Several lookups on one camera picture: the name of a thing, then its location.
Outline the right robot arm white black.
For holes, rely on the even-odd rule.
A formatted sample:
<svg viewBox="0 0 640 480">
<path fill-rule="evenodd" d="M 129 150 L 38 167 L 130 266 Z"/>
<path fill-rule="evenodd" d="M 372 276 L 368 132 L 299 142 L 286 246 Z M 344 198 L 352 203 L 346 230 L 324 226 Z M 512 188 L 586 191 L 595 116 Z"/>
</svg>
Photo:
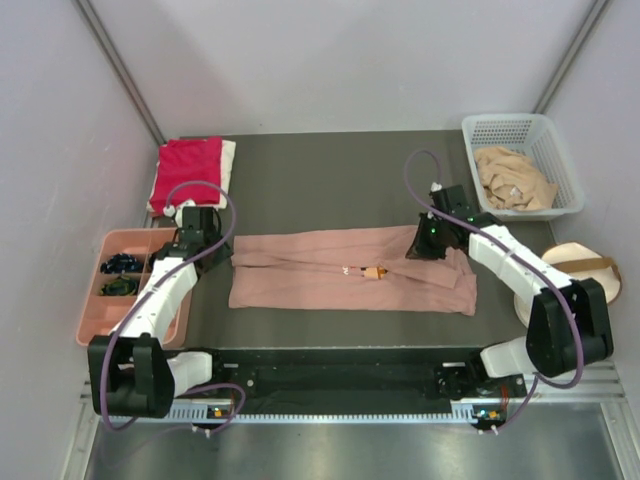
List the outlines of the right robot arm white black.
<svg viewBox="0 0 640 480">
<path fill-rule="evenodd" d="M 605 290 L 595 279 L 575 279 L 542 260 L 495 216 L 474 211 L 460 185 L 435 183 L 430 198 L 407 258 L 436 260 L 459 250 L 489 269 L 529 311 L 525 336 L 488 346 L 466 362 L 474 393 L 492 394 L 504 377 L 578 374 L 613 354 Z"/>
</svg>

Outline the pink printed t shirt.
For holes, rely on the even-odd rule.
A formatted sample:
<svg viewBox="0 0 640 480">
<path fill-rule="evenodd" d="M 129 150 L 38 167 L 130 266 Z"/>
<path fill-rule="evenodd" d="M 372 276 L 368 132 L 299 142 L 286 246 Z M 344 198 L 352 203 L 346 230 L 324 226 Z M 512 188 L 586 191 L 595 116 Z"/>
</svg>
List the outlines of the pink printed t shirt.
<svg viewBox="0 0 640 480">
<path fill-rule="evenodd" d="M 243 235 L 233 242 L 232 308 L 441 312 L 474 315 L 467 257 L 409 259 L 416 227 Z"/>
</svg>

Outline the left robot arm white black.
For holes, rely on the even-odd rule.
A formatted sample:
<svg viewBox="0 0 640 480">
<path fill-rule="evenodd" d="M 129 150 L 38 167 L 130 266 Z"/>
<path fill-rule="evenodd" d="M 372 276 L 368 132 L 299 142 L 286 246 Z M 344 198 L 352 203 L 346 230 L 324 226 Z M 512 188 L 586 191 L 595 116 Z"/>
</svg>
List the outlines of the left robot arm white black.
<svg viewBox="0 0 640 480">
<path fill-rule="evenodd" d="M 187 206 L 171 239 L 151 251 L 150 277 L 133 306 L 109 334 L 88 344 L 97 414 L 163 418 L 193 388 L 209 397 L 224 390 L 227 374 L 210 353 L 168 354 L 163 341 L 200 276 L 230 256 L 228 236 L 215 208 Z"/>
</svg>

